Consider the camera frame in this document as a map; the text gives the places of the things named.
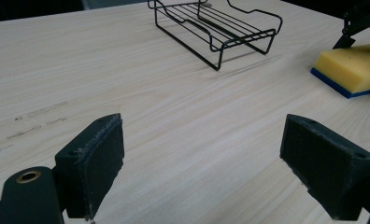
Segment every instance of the sponge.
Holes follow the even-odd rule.
[[[347,98],[370,94],[370,44],[323,51],[310,72]]]

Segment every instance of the wood grain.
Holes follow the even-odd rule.
[[[283,27],[266,56],[230,49],[219,72],[157,29],[146,4],[0,22],[0,194],[12,174],[52,168],[88,124],[121,113],[124,166],[96,223],[334,223],[278,155],[289,113],[370,151],[370,95],[346,99],[309,73],[343,22],[279,1],[237,4]],[[355,38],[370,43],[370,29]]]

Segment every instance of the black wire rack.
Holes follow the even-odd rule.
[[[227,3],[231,8],[242,13],[267,16],[270,20],[275,21],[275,25],[272,25],[272,28],[262,29],[245,23],[240,19],[214,9],[207,0],[181,4],[164,4],[161,0],[148,0],[148,7],[154,10],[155,24],[159,29],[218,71],[221,69],[222,55],[225,49],[245,45],[263,55],[267,54],[272,46],[274,37],[279,33],[283,23],[281,17],[276,14],[259,9],[246,11],[235,7],[230,0],[227,0]],[[160,23],[166,21],[174,21],[177,25],[206,42],[211,52],[219,53],[218,62],[211,62],[211,60],[202,56],[189,44],[182,41],[178,34],[175,35],[163,28]],[[262,39],[267,39],[267,41],[264,41],[263,47],[257,47],[254,43]]]

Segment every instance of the wooden table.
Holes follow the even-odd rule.
[[[219,72],[156,28],[146,3],[0,22],[0,195],[121,113],[124,165],[96,223],[334,223],[279,149],[296,114],[370,151],[370,95],[346,99],[309,73],[343,22],[281,1],[252,7],[280,15],[281,33],[265,56],[224,55]],[[369,44],[370,29],[354,37]]]

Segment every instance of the light wood tabletop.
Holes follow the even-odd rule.
[[[237,4],[283,26],[268,54],[229,49],[218,72],[159,30],[146,3],[0,21],[0,196],[11,175],[54,167],[90,123],[121,113],[124,165],[96,223],[334,223],[279,150],[295,114],[370,152],[370,95],[347,99],[309,73],[343,22]],[[354,38],[370,44],[370,29]]]

